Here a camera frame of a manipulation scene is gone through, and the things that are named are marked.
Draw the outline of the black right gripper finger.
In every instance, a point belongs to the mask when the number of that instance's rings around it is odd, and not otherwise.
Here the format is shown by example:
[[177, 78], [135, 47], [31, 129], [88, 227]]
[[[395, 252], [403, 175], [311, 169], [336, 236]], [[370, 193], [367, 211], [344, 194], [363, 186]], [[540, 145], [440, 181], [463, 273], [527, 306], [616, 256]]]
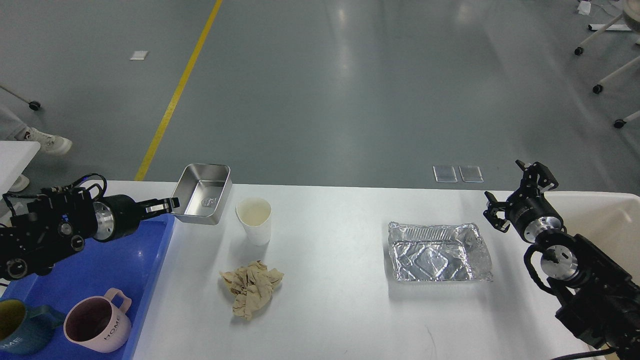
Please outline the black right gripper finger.
[[524, 162], [516, 160], [515, 164], [522, 170], [522, 178], [517, 191], [517, 198], [538, 198], [547, 191], [553, 191], [559, 186], [554, 174], [541, 162]]
[[496, 196], [490, 191], [485, 191], [484, 195], [487, 199], [487, 208], [483, 212], [483, 216], [494, 229], [506, 233], [511, 226], [510, 210], [514, 207], [512, 194], [503, 202], [499, 202]]

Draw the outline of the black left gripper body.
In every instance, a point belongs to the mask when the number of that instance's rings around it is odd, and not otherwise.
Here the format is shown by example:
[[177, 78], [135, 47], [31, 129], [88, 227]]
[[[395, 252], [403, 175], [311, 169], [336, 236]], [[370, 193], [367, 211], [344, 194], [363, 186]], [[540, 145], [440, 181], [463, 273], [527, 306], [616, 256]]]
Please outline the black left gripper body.
[[132, 235], [146, 216], [146, 209], [126, 194], [114, 194], [93, 202], [97, 229], [93, 239], [106, 243]]

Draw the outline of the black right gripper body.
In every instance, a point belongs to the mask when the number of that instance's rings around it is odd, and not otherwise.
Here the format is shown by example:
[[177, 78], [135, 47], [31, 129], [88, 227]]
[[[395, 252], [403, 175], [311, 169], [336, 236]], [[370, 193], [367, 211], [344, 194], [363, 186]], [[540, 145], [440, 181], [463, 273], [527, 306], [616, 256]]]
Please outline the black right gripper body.
[[508, 200], [505, 217], [529, 244], [534, 244], [544, 231], [563, 228], [562, 217], [545, 198]]

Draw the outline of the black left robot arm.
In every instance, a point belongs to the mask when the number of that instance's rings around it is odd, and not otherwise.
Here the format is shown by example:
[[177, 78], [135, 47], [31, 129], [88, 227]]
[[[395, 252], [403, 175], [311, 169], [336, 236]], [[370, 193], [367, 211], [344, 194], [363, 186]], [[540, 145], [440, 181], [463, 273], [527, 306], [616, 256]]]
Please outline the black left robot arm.
[[48, 275], [54, 266], [85, 249], [87, 239], [108, 243], [137, 231], [144, 220], [171, 214], [176, 197], [137, 202], [126, 194], [106, 195], [108, 182], [89, 173], [66, 186], [44, 187], [28, 194], [24, 214], [15, 210], [18, 194], [5, 193], [10, 225], [0, 231], [0, 275], [18, 281]]

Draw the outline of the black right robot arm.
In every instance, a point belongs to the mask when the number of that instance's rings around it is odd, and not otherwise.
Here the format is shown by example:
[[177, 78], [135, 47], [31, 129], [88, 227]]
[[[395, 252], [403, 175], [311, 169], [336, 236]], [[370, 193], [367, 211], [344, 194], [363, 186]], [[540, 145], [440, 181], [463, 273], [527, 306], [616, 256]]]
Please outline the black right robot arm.
[[537, 287], [560, 303], [555, 317], [592, 351], [566, 360], [615, 354], [620, 360], [640, 355], [639, 287], [633, 276], [582, 234], [570, 234], [545, 193], [559, 185], [541, 162], [516, 160], [519, 187], [503, 202], [485, 191], [484, 218], [506, 233], [514, 228], [528, 243], [526, 271]]

